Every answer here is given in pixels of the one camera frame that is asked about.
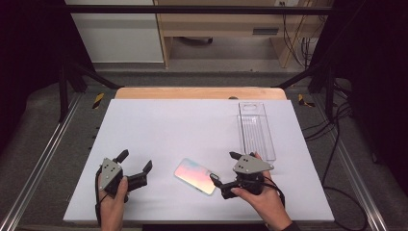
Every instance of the wall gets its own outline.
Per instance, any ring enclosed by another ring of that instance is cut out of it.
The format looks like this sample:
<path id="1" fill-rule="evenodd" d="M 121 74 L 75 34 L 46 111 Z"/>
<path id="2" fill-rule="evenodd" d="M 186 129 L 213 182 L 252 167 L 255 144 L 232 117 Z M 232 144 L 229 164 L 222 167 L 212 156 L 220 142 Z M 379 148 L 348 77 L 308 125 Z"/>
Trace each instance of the wall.
<path id="1" fill-rule="evenodd" d="M 153 5 L 149 0 L 65 0 L 67 5 Z M 162 63 L 154 14 L 73 13 L 93 63 Z"/>

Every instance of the gray carpet floor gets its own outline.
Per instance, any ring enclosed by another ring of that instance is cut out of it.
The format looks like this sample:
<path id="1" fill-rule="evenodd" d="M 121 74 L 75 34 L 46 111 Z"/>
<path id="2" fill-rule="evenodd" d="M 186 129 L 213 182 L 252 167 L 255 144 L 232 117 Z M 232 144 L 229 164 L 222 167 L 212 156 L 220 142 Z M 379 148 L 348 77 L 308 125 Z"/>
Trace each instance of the gray carpet floor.
<path id="1" fill-rule="evenodd" d="M 282 83 L 293 73 L 267 73 L 264 71 L 239 72 L 187 72 L 187 71 L 121 71 L 100 72 L 113 82 L 125 86 L 198 86 L 231 87 L 253 86 L 270 87 Z M 98 128 L 102 123 L 110 99 L 115 90 L 109 90 L 91 79 L 85 93 L 69 91 L 70 97 L 80 94 L 78 109 L 59 142 L 49 166 L 30 200 L 16 230 L 81 230 L 97 228 L 95 225 L 78 225 L 63 221 L 68 199 L 73 194 L 82 169 L 92 148 Z M 317 107 L 299 105 L 298 95 L 305 101 L 314 102 L 305 86 L 307 80 L 286 89 L 301 128 L 308 128 L 324 122 L 325 118 Z M 93 109 L 95 97 L 104 92 L 105 96 L 97 109 Z M 336 94 L 335 103 L 341 105 L 345 100 Z M 33 93 L 27 102 L 27 110 L 13 134 L 13 139 L 0 156 L 0 218 L 5 218 L 18 198 L 32 170 L 36 166 L 44 147 L 49 142 L 59 118 L 58 85 L 51 85 Z M 341 138 L 355 166 L 362 175 L 370 194 L 384 219 L 388 230 L 408 230 L 408 198 L 398 187 L 387 166 L 372 161 L 370 147 L 352 116 L 341 119 Z M 304 131 L 305 137 L 318 128 Z M 329 133 L 307 145 L 320 177 L 324 173 L 333 141 Z M 355 197 L 346 171 L 335 155 L 328 171 L 326 185 L 335 187 Z M 363 216 L 350 199 L 336 192 L 327 192 L 329 204 L 335 219 L 346 227 L 359 228 Z M 334 223 L 300 223 L 304 230 L 343 230 Z M 163 227 L 157 230 L 169 230 Z"/>

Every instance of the wooden cabinet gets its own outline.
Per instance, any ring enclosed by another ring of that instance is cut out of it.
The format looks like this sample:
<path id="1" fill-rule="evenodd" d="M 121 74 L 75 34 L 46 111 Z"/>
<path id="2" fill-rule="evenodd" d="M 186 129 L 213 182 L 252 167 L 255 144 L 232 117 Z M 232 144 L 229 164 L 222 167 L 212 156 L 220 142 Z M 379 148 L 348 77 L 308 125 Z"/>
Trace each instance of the wooden cabinet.
<path id="1" fill-rule="evenodd" d="M 154 0 L 154 4 L 273 7 L 275 0 Z M 330 4 L 330 0 L 299 0 L 297 6 L 322 7 Z M 304 15 L 160 13 L 157 19 L 166 67 L 174 37 L 268 37 L 281 66 L 286 67 L 292 55 L 288 45 L 295 48 L 299 38 L 318 38 L 324 25 L 323 17 Z"/>

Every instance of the sleeve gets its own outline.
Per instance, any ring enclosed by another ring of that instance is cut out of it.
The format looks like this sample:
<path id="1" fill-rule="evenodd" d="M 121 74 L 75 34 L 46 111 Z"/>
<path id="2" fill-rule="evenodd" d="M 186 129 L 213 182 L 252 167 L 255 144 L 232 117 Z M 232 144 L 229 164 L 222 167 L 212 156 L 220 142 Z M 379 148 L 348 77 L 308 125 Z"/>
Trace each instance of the sleeve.
<path id="1" fill-rule="evenodd" d="M 292 222 L 291 225 L 289 225 L 288 227 L 286 227 L 282 231 L 301 231 L 301 230 L 299 229 L 299 227 L 297 226 L 297 224 L 295 222 Z"/>

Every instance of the black horizontal bar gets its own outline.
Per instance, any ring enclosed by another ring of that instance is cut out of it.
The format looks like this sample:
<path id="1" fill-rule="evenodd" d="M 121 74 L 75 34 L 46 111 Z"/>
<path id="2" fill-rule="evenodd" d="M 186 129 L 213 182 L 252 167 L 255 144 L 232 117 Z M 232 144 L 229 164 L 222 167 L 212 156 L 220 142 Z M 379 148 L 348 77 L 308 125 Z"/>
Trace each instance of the black horizontal bar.
<path id="1" fill-rule="evenodd" d="M 45 8 L 70 13 L 213 13 L 331 15 L 344 10 L 331 7 L 236 7 L 236 6 L 138 6 L 138 5 L 46 5 Z"/>

